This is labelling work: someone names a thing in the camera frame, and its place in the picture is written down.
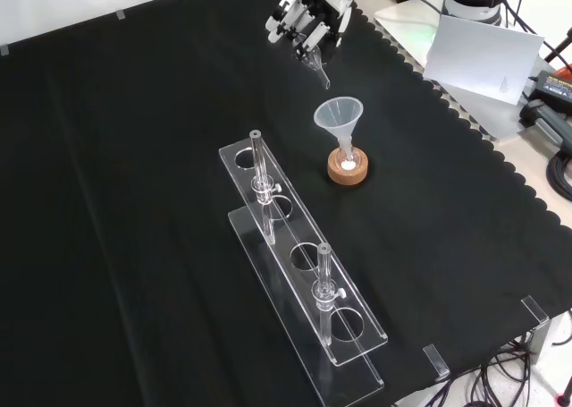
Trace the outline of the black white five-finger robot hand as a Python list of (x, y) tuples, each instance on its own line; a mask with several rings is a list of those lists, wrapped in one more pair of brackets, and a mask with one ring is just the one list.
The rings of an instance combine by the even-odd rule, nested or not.
[(286, 38), (294, 43), (297, 59), (320, 50), (329, 63), (349, 25), (355, 0), (281, 0), (265, 23), (268, 40)]

